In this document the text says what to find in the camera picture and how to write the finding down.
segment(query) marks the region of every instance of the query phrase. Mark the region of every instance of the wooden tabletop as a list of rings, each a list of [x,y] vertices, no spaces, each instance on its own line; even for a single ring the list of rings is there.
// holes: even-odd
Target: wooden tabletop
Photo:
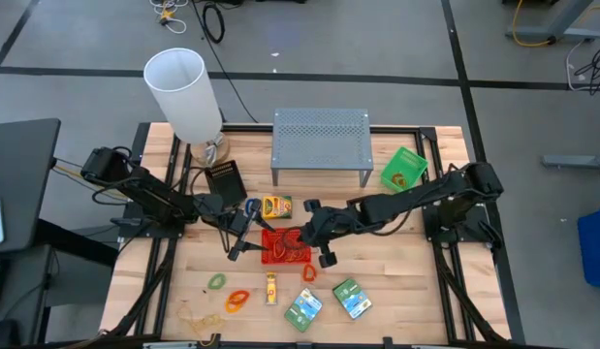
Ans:
[[[460,127],[436,127],[436,132],[444,169],[451,163],[465,165],[468,157]],[[229,132],[226,135],[231,141],[230,159],[237,161],[249,198],[293,197],[293,218],[270,220],[276,228],[307,222],[310,213],[304,212],[302,205],[307,199],[320,199],[323,206],[345,207],[348,199],[389,193],[380,183],[379,174],[399,147],[416,149],[412,136],[372,135],[375,171],[364,189],[359,187],[358,173],[353,171],[281,171],[279,185],[273,187],[271,134]],[[173,130],[169,124],[151,124],[142,166],[162,179],[172,140]],[[428,143],[425,147],[433,178]],[[175,180],[180,176],[180,169],[179,162]],[[208,192],[204,176],[197,179],[194,191]],[[260,244],[261,228],[253,225],[247,240]],[[138,238],[118,257],[100,328],[116,326],[140,294],[150,246],[151,239]],[[161,256],[165,246],[162,245]],[[423,219],[418,210],[413,211],[400,231],[390,237],[365,234],[336,239],[331,242],[331,250],[336,253],[338,264],[321,270],[315,249],[312,260],[318,276],[314,282],[305,283],[300,275],[302,266],[264,266],[261,253],[255,251],[243,253],[236,262],[231,262],[222,250],[215,229],[201,222],[186,227],[174,259],[163,339],[206,340],[212,332],[220,332],[225,341],[381,343],[382,337],[391,336],[395,343],[447,343],[433,252],[425,239]],[[490,251],[481,243],[460,243],[459,250],[471,300],[499,334],[510,337]],[[265,305],[266,271],[278,272],[278,305]],[[227,283],[221,290],[208,290],[206,284],[217,272],[226,274]],[[334,286],[348,277],[353,277],[373,302],[373,307],[355,321],[332,292]],[[304,287],[308,287],[324,306],[310,328],[300,333],[284,318],[284,312]],[[226,298],[233,291],[242,289],[250,292],[249,301],[239,312],[226,313]],[[151,304],[156,305],[157,299],[154,295]],[[464,338],[458,303],[452,292],[451,299],[458,337]],[[221,330],[212,328],[194,333],[179,319],[177,313],[181,307],[191,309],[194,319],[218,314],[226,323]],[[146,333],[152,332],[155,309],[155,306],[149,308]],[[187,313],[183,308],[180,315],[185,318]]]

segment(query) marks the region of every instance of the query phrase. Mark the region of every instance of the perforated metal shelf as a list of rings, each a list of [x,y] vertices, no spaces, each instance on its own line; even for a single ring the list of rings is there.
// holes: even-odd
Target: perforated metal shelf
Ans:
[[[361,186],[373,169],[367,110],[278,109],[273,119],[271,169],[356,170]]]

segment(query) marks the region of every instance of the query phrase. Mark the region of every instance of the red plastic container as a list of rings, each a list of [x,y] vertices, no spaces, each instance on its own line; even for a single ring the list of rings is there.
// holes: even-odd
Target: red plastic container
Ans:
[[[306,264],[310,263],[310,247],[303,242],[298,242],[300,230],[294,229],[285,234],[285,240],[282,241],[282,234],[287,228],[278,228],[276,232],[270,232],[267,229],[261,231],[261,245],[267,248],[267,251],[261,252],[261,263],[263,264]]]

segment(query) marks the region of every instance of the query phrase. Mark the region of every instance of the blue bin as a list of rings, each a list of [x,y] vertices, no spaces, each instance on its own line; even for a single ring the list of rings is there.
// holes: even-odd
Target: blue bin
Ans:
[[[600,287],[600,209],[578,219],[584,277],[592,286]]]

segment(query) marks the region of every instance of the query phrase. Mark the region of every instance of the concrete floor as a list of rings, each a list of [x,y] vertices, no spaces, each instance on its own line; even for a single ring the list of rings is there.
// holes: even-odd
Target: concrete floor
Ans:
[[[547,23],[568,1],[553,8],[526,7],[520,24]],[[565,81],[570,44],[520,48],[504,38],[514,6],[498,0],[450,3],[469,79]],[[28,4],[0,1],[0,50]],[[247,1],[224,16],[227,35],[216,49],[229,72],[458,78],[439,0]],[[155,24],[144,0],[41,1],[0,63],[57,70],[45,76],[0,71],[0,122],[60,118],[57,156],[77,163],[96,146],[129,146],[139,122],[164,120],[144,81],[57,74],[64,73],[60,69],[137,71],[153,54],[173,47],[196,50],[211,72],[219,72],[194,13],[183,8],[177,17],[187,22],[183,35]],[[600,28],[600,12],[585,27]],[[572,64],[588,63],[599,47],[600,40],[581,47]],[[226,117],[248,121],[228,82],[212,83]],[[247,107],[264,122],[279,107],[364,108],[374,124],[461,126],[473,158],[466,109],[456,86],[255,79],[235,84]],[[584,282],[576,227],[579,216],[600,207],[600,178],[595,171],[548,170],[539,164],[543,154],[599,151],[600,93],[471,92],[488,160],[506,189],[498,206],[526,342],[600,348],[600,289]],[[85,189],[50,176],[43,218],[79,229],[106,225],[118,215],[120,209],[96,206]],[[115,240],[115,233],[98,238]],[[109,270],[64,261],[65,281],[50,298],[55,305],[86,305],[56,307],[47,337],[51,340],[93,335],[110,281]],[[82,274],[89,276],[68,279]],[[78,323],[79,330],[60,331],[60,324],[73,323],[65,319],[81,314],[86,321]]]

